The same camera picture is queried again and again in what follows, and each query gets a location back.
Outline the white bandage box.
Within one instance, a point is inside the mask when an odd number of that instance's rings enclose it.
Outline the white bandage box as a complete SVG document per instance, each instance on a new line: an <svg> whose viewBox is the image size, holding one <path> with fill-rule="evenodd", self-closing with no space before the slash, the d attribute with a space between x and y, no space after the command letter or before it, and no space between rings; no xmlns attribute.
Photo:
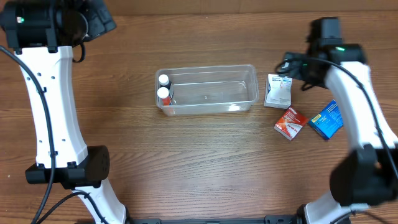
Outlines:
<svg viewBox="0 0 398 224"><path fill-rule="evenodd" d="M268 74L265 90L265 107L287 109L292 103L292 78Z"/></svg>

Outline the blue lozenge box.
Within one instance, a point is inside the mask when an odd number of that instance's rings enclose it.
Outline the blue lozenge box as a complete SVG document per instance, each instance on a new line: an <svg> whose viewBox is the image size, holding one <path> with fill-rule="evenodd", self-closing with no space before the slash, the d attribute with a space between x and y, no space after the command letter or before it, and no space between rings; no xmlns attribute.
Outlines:
<svg viewBox="0 0 398 224"><path fill-rule="evenodd" d="M336 101L330 101L321 112L310 119L308 124L324 140L329 140L343 126L343 118Z"/></svg>

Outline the red medicine box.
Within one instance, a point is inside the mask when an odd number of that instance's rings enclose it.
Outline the red medicine box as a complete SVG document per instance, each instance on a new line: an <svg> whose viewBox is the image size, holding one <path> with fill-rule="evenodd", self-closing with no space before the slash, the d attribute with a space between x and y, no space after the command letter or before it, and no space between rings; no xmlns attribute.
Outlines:
<svg viewBox="0 0 398 224"><path fill-rule="evenodd" d="M276 122L274 129L291 141L307 123L308 118L290 106Z"/></svg>

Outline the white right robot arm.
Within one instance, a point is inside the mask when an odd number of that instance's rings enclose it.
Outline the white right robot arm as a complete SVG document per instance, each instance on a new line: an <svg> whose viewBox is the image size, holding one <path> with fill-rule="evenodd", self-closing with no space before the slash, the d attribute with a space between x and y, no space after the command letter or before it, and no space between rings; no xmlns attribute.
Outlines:
<svg viewBox="0 0 398 224"><path fill-rule="evenodd" d="M304 54L286 52L275 72L302 80L303 91L331 91L350 148L330 175L329 191L302 205L289 222L350 223L350 215L397 199L397 136L377 101L363 48L343 42L339 19L312 21L307 42Z"/></svg>

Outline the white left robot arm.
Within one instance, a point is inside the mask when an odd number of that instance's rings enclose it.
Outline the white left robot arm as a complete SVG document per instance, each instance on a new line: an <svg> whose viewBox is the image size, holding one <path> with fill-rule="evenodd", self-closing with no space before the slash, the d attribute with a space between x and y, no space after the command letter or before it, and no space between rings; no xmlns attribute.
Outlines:
<svg viewBox="0 0 398 224"><path fill-rule="evenodd" d="M37 138L30 184L59 183L81 198L95 223L129 223L109 182L105 146L87 146L72 87L73 49L116 28L103 1L8 1L1 11L7 45L29 94Z"/></svg>

